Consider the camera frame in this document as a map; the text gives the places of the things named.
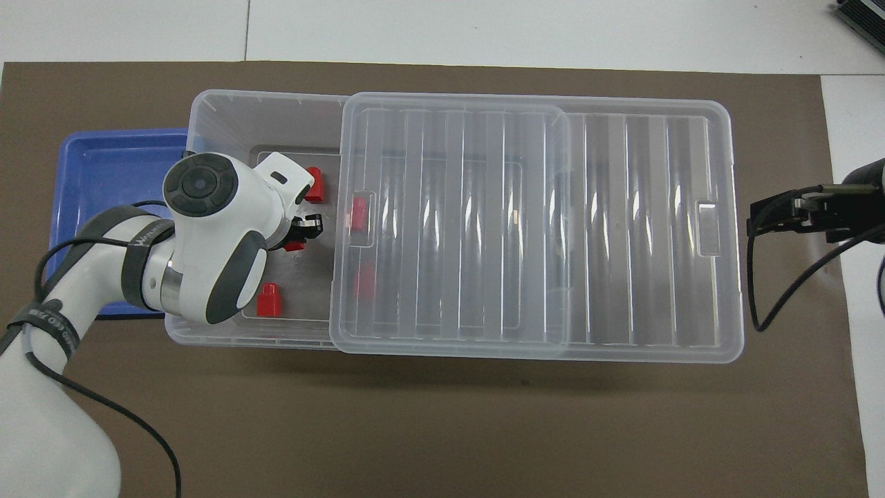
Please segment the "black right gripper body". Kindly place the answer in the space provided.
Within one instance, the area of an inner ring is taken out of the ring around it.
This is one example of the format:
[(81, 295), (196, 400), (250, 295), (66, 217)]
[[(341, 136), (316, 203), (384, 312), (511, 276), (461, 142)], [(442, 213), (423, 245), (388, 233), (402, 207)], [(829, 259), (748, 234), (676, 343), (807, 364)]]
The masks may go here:
[(821, 189), (800, 196), (796, 210), (802, 214), (801, 230), (827, 230), (838, 212), (851, 208), (883, 207), (883, 163), (873, 161), (857, 168), (838, 184), (821, 184)]

